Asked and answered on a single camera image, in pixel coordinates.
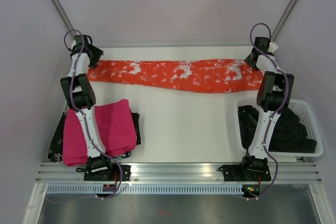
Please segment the orange white-speckled trousers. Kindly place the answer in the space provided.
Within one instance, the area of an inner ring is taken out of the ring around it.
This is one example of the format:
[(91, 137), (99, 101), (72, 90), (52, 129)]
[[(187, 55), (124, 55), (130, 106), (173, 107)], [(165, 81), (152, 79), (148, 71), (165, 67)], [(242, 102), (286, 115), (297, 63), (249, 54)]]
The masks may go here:
[(88, 71), (93, 82), (135, 84), (198, 93), (257, 90), (263, 74), (243, 60), (195, 61), (100, 60)]

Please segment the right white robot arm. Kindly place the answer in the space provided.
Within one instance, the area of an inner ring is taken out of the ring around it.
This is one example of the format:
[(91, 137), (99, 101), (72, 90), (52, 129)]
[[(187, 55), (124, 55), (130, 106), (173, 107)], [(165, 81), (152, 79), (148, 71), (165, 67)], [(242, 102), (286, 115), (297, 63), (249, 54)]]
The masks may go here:
[(240, 176), (246, 180), (268, 169), (272, 134), (283, 109), (289, 104), (295, 79), (275, 62), (274, 54), (269, 51), (270, 44), (269, 38), (256, 37), (253, 49), (245, 59), (249, 66), (263, 75), (256, 98), (259, 116), (255, 134), (239, 167)]

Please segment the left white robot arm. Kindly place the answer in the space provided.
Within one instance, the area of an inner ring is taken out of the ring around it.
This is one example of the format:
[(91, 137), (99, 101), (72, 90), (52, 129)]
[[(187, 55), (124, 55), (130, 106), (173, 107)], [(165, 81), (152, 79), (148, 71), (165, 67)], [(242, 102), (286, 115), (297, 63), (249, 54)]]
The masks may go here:
[(70, 71), (60, 79), (60, 84), (68, 107), (75, 112), (84, 134), (88, 158), (86, 169), (89, 172), (96, 170), (96, 175), (102, 180), (110, 180), (114, 167), (108, 164), (106, 158), (106, 148), (94, 114), (96, 96), (87, 76), (88, 70), (98, 66), (103, 51), (93, 45), (89, 35), (83, 35), (78, 30), (76, 32), (78, 35), (67, 47), (71, 59)]

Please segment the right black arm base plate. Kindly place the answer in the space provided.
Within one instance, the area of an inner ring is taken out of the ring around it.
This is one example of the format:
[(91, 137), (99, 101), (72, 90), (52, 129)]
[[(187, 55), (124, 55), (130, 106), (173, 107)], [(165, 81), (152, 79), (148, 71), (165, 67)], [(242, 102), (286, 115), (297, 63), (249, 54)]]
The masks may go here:
[(249, 169), (244, 169), (240, 165), (223, 165), (218, 168), (222, 172), (224, 181), (226, 182), (270, 182), (271, 175), (269, 169), (265, 172), (259, 172)]

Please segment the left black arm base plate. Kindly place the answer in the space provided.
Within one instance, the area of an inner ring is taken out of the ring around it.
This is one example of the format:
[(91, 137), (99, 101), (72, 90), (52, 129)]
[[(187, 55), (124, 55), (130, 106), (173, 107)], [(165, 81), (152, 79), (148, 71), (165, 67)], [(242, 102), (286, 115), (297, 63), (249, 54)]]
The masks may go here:
[(110, 168), (103, 167), (93, 170), (85, 170), (84, 181), (91, 182), (126, 182), (129, 181), (131, 175), (131, 166), (130, 165), (120, 165), (112, 164)]

